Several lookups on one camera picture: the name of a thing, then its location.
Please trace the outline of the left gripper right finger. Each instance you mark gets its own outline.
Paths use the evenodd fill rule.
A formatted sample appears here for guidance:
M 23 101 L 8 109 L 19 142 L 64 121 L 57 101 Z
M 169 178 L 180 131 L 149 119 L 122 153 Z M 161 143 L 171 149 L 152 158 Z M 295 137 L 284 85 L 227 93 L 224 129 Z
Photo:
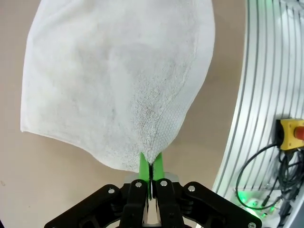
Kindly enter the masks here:
M 191 181 L 182 186 L 163 170 L 162 155 L 152 165 L 153 196 L 163 228 L 185 228 L 184 219 L 203 228 L 259 228 L 261 220 L 250 212 Z

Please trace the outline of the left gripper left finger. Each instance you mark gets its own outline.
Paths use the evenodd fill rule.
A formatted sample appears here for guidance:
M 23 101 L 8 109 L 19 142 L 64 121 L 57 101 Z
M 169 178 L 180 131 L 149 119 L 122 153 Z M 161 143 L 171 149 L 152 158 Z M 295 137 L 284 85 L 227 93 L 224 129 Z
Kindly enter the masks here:
M 49 221 L 46 228 L 105 228 L 120 221 L 120 228 L 141 228 L 147 218 L 150 165 L 140 155 L 136 179 L 121 188 L 107 184 Z

